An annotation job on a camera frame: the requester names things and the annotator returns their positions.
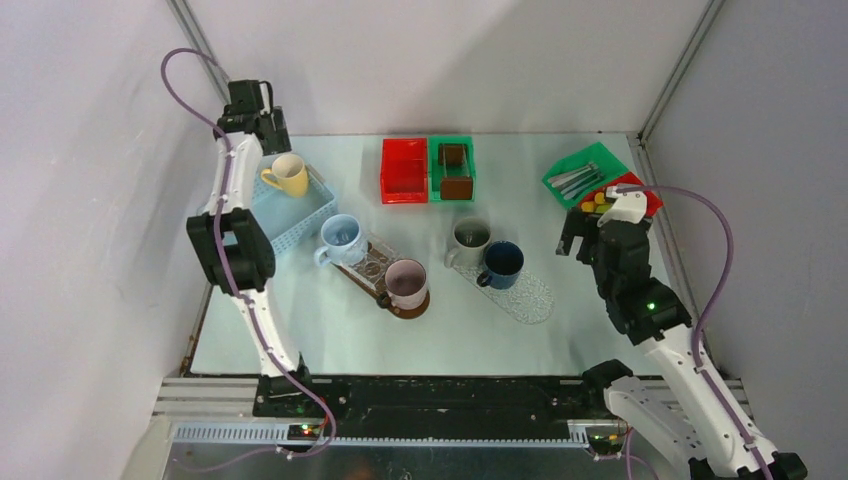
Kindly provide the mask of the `cream yellow mug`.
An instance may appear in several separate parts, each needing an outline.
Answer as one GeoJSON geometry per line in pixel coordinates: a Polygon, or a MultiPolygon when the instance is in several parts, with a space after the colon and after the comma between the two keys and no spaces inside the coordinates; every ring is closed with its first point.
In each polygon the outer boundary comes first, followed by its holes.
{"type": "Polygon", "coordinates": [[[260,172],[260,178],[292,198],[304,197],[310,184],[306,162],[290,152],[276,157],[269,168],[260,172]]]}

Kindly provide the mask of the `dark blue mug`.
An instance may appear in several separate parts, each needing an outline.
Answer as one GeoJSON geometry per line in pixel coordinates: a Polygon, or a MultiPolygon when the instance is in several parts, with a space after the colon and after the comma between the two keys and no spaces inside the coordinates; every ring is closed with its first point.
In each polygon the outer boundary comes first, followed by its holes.
{"type": "Polygon", "coordinates": [[[491,243],[483,256],[482,272],[476,279],[479,287],[508,290],[517,282],[524,267],[522,250],[510,241],[491,243]]]}

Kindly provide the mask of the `grey mug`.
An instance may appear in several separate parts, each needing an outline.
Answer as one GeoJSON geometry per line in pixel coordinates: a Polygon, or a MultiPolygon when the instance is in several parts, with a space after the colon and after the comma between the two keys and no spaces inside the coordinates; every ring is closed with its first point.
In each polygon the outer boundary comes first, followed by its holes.
{"type": "Polygon", "coordinates": [[[486,220],[478,217],[458,220],[451,231],[444,265],[447,268],[478,267],[491,239],[491,228],[486,220]]]}

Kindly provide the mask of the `brown ended acrylic rack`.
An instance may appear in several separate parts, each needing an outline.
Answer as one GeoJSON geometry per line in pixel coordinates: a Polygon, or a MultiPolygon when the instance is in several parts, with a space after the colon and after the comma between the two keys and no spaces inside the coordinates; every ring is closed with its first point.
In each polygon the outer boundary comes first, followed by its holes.
{"type": "Polygon", "coordinates": [[[465,201],[473,197],[468,146],[460,143],[443,143],[438,150],[438,165],[442,168],[439,181],[441,200],[465,201]]]}

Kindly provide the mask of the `light blue mug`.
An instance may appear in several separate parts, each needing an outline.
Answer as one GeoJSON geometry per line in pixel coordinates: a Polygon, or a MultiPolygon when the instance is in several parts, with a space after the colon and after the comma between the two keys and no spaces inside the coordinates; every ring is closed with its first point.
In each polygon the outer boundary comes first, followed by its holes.
{"type": "Polygon", "coordinates": [[[320,229],[321,245],[313,255],[318,267],[329,264],[351,266],[365,259],[368,239],[359,221],[352,215],[337,214],[327,219],[320,229]]]}

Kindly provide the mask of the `mauve pink mug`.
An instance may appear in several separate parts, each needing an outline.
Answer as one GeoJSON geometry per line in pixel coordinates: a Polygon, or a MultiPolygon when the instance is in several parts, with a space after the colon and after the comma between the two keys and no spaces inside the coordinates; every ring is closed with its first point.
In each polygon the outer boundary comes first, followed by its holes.
{"type": "Polygon", "coordinates": [[[414,310],[424,303],[429,292],[425,268],[412,259],[393,262],[385,272],[384,282],[385,291],[377,299],[383,309],[414,310]]]}

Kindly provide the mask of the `clear acrylic holder rack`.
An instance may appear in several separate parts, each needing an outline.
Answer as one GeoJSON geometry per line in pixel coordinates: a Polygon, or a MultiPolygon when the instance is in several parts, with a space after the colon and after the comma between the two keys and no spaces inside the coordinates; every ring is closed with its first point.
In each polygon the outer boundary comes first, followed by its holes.
{"type": "Polygon", "coordinates": [[[354,265],[336,265],[335,268],[377,299],[386,291],[385,273],[388,267],[401,258],[402,254],[393,246],[369,232],[366,256],[354,265]]]}

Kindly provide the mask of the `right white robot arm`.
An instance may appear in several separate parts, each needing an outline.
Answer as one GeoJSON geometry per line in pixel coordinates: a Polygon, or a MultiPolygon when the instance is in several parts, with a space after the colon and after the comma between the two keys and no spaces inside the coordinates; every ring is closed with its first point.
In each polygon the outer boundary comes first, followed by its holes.
{"type": "Polygon", "coordinates": [[[583,372],[581,402],[596,418],[613,414],[691,479],[805,479],[793,452],[780,452],[756,427],[722,381],[692,318],[677,294],[650,273],[650,221],[603,221],[568,211],[558,254],[593,271],[599,296],[615,327],[661,370],[681,410],[663,406],[623,362],[612,359],[583,372]]]}

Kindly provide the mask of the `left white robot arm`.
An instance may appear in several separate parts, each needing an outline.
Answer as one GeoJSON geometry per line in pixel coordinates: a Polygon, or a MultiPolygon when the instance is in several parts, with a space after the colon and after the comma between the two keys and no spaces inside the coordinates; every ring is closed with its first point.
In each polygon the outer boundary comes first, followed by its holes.
{"type": "Polygon", "coordinates": [[[214,184],[201,212],[188,218],[187,233],[207,280],[233,301],[247,326],[260,363],[260,396],[277,396],[290,415],[304,416],[315,406],[316,390],[304,382],[301,352],[276,327],[270,289],[276,258],[251,209],[260,162],[289,150],[288,133],[269,82],[232,81],[228,89],[230,101],[211,125],[218,148],[214,184]]]}

